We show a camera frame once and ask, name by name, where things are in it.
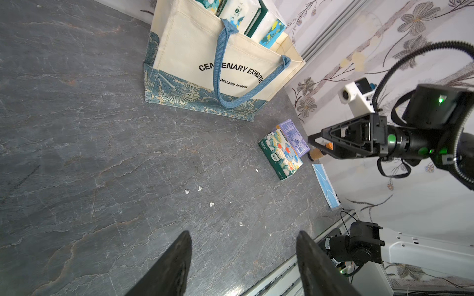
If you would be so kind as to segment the purple tissue pack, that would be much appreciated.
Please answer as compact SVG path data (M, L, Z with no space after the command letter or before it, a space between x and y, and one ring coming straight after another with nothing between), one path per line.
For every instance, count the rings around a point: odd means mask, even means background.
M285 138L290 142L294 150L296 151L296 154L299 157L302 157L303 155L307 154L310 151L310 148L302 136L302 134L299 132L299 130L296 128L296 125L293 123L291 119L286 120L285 122L282 122L278 124L275 129L280 129Z

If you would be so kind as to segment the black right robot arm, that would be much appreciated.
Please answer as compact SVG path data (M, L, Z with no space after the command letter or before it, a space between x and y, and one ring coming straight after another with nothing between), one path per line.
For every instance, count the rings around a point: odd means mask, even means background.
M412 168L430 159L467 189L474 187L474 137L465 125L474 111L474 93L466 88L419 84L397 100L402 115L381 114L379 96L389 79L416 57L430 51L452 49L473 56L474 47L463 41L442 41L423 46L393 65L378 85L362 78L346 85L340 100L353 118L308 137L323 155L338 160L375 157L378 169L398 159ZM431 239L412 238L376 223L357 221L345 236L324 240L322 249L336 262L351 261L360 268L368 262L415 265L467 279L474 277L474 253L466 247Z

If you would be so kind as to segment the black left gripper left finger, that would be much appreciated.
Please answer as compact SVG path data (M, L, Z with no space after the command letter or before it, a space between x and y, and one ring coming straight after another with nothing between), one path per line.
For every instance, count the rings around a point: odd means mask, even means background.
M192 240L182 232L126 296L182 296L190 272Z

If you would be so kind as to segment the green white tissue pack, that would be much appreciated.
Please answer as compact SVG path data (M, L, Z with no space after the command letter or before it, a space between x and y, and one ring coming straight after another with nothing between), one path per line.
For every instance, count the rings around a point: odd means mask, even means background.
M211 12L213 15L216 15L222 0L196 0L196 2L200 3L207 11Z
M260 0L260 9L253 17L245 35L270 49L286 29L286 22L273 1Z

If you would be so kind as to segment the cream canvas tote bag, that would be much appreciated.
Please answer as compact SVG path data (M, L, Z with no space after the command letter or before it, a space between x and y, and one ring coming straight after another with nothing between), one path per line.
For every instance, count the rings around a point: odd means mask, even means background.
M286 33L266 48L197 1L158 1L144 99L250 122L303 66Z

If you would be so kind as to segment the cartoon elephant tissue pack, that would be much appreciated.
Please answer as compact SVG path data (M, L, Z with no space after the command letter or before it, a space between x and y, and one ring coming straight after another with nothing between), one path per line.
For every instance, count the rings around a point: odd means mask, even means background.
M280 180L293 176L303 166L301 158L280 128L261 139L259 147Z

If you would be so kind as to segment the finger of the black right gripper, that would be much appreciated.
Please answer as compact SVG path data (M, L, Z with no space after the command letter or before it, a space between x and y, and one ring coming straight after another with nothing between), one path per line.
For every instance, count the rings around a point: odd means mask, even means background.
M370 143L370 114L362 115L342 123L323 128L321 132L308 136L308 143L315 144L323 138L333 143L363 146Z
M330 149L326 144L315 143L314 147L321 151L323 155L329 155L334 159L360 159L370 156L370 144L355 145L336 143L333 144L333 149Z

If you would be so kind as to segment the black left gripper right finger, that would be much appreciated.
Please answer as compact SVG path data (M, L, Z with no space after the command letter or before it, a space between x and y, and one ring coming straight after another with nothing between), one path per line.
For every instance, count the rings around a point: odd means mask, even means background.
M358 296L360 293L338 272L328 256L305 232L296 240L297 264L306 296Z

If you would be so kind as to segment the aluminium frame rail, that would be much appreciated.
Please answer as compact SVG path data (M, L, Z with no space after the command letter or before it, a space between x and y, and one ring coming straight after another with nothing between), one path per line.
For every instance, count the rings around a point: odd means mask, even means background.
M357 220L354 210L342 213L340 222L334 223L331 228L314 239L347 282L351 281L351 277L347 275L355 268L351 263L339 261L333 257L342 253L342 244L338 243L332 249L330 241L333 238L342 238L349 234L347 226L350 225L350 220ZM245 296L302 296L304 288L299 273L297 255L293 255L243 294Z

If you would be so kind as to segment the green white tissue pack front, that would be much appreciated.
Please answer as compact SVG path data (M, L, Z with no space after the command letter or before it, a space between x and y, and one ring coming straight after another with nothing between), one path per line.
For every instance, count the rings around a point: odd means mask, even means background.
M253 17L245 35L270 49L286 29L286 22L273 1L260 0L260 9Z

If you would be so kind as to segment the brown bottle orange cap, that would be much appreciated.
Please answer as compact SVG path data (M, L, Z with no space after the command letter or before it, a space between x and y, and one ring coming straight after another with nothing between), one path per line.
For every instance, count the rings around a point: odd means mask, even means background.
M333 150L333 143L327 143L325 145L326 148L330 149L330 150ZM322 157L326 156L326 153L322 152L320 149L312 149L309 153L308 153L308 158L309 160L311 160L312 162L316 161L316 160L319 160L321 159Z

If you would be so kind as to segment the blue face mask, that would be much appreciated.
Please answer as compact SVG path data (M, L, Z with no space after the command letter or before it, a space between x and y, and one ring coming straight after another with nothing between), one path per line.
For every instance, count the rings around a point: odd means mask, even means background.
M327 201L327 204L331 210L335 210L341 207L341 202L337 197L337 194L329 180L327 172L322 164L312 164L312 168L317 177L318 183L322 189L323 195Z

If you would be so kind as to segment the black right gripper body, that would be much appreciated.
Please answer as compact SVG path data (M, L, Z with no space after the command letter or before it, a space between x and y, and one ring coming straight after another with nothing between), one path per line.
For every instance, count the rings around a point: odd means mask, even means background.
M371 157L402 157L408 153L407 129L389 125L385 116L370 113L364 123L364 149Z

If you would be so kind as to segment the green white tissue pack back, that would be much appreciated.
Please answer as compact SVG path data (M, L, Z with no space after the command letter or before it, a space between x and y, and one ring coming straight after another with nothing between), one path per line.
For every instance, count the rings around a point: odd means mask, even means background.
M207 11L211 12L213 15L216 15L222 0L196 0L196 2L200 3Z

